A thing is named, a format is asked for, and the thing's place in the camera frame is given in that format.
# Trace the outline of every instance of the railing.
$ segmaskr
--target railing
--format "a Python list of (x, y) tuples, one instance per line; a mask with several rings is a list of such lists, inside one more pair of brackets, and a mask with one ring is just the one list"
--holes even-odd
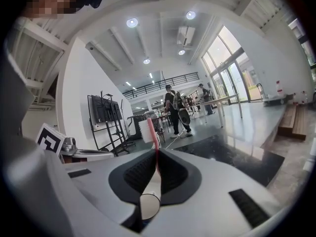
[(198, 73), (194, 72), (194, 73), (186, 74), (183, 76), (178, 76), (178, 77), (173, 77), (173, 78), (169, 78), (169, 79), (165, 79), (165, 80), (161, 80), (161, 81), (156, 81), (155, 83), (147, 84), (147, 85), (141, 86), (137, 89), (125, 92), (125, 93), (123, 93), (123, 95), (127, 100), (130, 100), (130, 99), (133, 99), (135, 97), (146, 95), (148, 93), (151, 93), (151, 92), (154, 92), (157, 90), (165, 89), (166, 85), (168, 85), (168, 84), (171, 86), (175, 86), (175, 85), (180, 85), (183, 83), (196, 81), (196, 80), (199, 80), (199, 77), (198, 77)]

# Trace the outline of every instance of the metal rack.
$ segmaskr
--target metal rack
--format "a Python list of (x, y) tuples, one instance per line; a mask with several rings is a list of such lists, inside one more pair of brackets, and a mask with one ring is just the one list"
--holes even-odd
[[(111, 99), (110, 106), (111, 106), (111, 112), (112, 112), (113, 117), (119, 117), (116, 108), (113, 108), (112, 95), (110, 95), (110, 94), (106, 94), (106, 95), (109, 96), (110, 99)], [(118, 124), (117, 124), (116, 119), (114, 118), (114, 120), (113, 120), (114, 125), (109, 126), (109, 123), (108, 123), (107, 121), (105, 121), (106, 128), (102, 128), (102, 129), (99, 129), (99, 130), (94, 130), (93, 124), (92, 124), (92, 119), (91, 119), (91, 110), (90, 110), (89, 98), (92, 98), (92, 96), (91, 96), (91, 95), (87, 95), (88, 109), (89, 109), (89, 122), (90, 122), (90, 127), (91, 127), (93, 139), (94, 139), (95, 145), (96, 145), (96, 147), (97, 147), (97, 150), (105, 150), (107, 146), (112, 145), (112, 147), (113, 147), (113, 153), (115, 154), (115, 156), (118, 156), (118, 153), (121, 153), (121, 152), (123, 152), (123, 151), (126, 151), (126, 152), (129, 154), (129, 151), (127, 150), (128, 144), (135, 145), (135, 143), (133, 143), (133, 142), (131, 143), (131, 142), (127, 142), (127, 141), (126, 141), (125, 136), (124, 136), (124, 132), (123, 132), (123, 129), (122, 129), (122, 125), (121, 125), (119, 119), (118, 119)], [(103, 112), (104, 112), (104, 114), (105, 114), (105, 111), (106, 111), (106, 110), (105, 110), (105, 102), (103, 102), (103, 94), (102, 94), (102, 91), (101, 91), (101, 101), (100, 101), (100, 104), (101, 104), (101, 106), (102, 106), (102, 108), (103, 108)], [(116, 132), (113, 133), (113, 134), (111, 134), (111, 132), (110, 132), (110, 128), (112, 128), (112, 127), (115, 127), (115, 128), (116, 128)], [(111, 142), (108, 143), (108, 144), (106, 144), (105, 146), (99, 148), (94, 133), (99, 132), (99, 131), (102, 131), (102, 130), (107, 130), (107, 131), (108, 131), (108, 135), (109, 135), (109, 138), (110, 138), (110, 141), (111, 141)], [(113, 138), (112, 138), (113, 135), (118, 136), (118, 139), (113, 140)], [(117, 150), (116, 147), (115, 147), (115, 145), (114, 145), (114, 142), (115, 142), (115, 141), (118, 141), (118, 140), (120, 140), (120, 145), (121, 145), (121, 147), (122, 147), (120, 150)]]

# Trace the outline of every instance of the recessed light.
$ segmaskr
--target recessed light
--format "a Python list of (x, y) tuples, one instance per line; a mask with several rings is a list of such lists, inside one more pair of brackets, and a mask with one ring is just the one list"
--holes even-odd
[(196, 13), (194, 11), (189, 11), (187, 13), (187, 19), (194, 19), (196, 17)]
[(126, 22), (127, 26), (133, 28), (138, 25), (138, 20), (136, 18), (131, 18)]

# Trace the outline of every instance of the wooden bench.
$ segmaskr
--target wooden bench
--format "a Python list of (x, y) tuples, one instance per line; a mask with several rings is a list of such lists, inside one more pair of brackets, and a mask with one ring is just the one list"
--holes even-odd
[(294, 121), (296, 116), (295, 105), (288, 105), (284, 112), (283, 118), (278, 126), (277, 134), (282, 136), (291, 136), (294, 128)]
[(305, 140), (307, 135), (307, 116), (306, 106), (300, 106), (296, 110), (295, 122), (292, 131), (292, 137)]

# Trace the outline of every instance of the white pillar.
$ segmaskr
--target white pillar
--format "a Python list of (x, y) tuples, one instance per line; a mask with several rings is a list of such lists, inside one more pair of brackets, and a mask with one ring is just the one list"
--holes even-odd
[(148, 110), (151, 111), (152, 110), (152, 106), (149, 102), (149, 99), (146, 99), (146, 103), (147, 103), (147, 107), (148, 107)]

